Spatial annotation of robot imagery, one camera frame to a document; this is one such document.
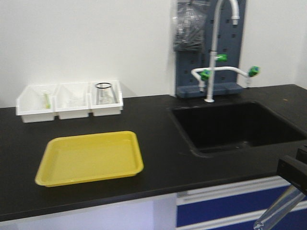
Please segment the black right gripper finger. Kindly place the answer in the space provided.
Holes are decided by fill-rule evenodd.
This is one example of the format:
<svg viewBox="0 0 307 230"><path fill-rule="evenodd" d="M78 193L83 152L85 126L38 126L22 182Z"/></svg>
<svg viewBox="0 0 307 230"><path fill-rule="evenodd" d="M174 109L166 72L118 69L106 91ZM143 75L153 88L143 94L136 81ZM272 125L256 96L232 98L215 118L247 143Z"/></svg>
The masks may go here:
<svg viewBox="0 0 307 230"><path fill-rule="evenodd" d="M296 153L296 159L299 161L306 161L307 160L307 146L300 147Z"/></svg>
<svg viewBox="0 0 307 230"><path fill-rule="evenodd" d="M307 191L307 157L305 155L298 156L296 159L290 156L281 157L276 173L301 192Z"/></svg>

